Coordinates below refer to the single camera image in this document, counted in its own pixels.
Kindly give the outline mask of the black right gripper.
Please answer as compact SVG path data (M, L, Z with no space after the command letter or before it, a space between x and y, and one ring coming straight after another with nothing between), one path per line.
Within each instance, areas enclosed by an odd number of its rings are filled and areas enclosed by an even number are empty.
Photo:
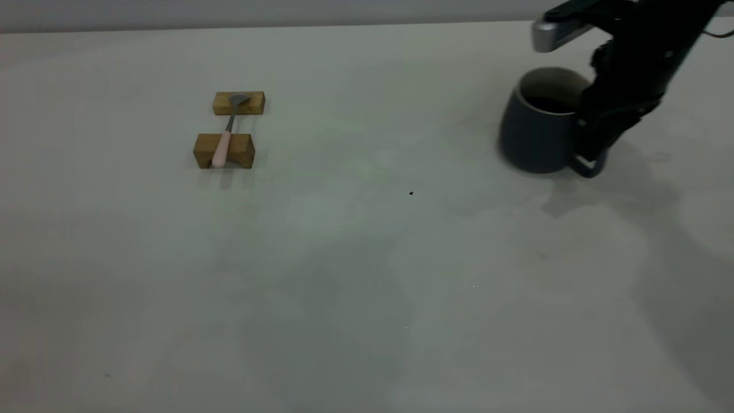
M692 26L603 26L611 39L595 51L595 80L577 111L576 155L595 163L662 102L697 42Z

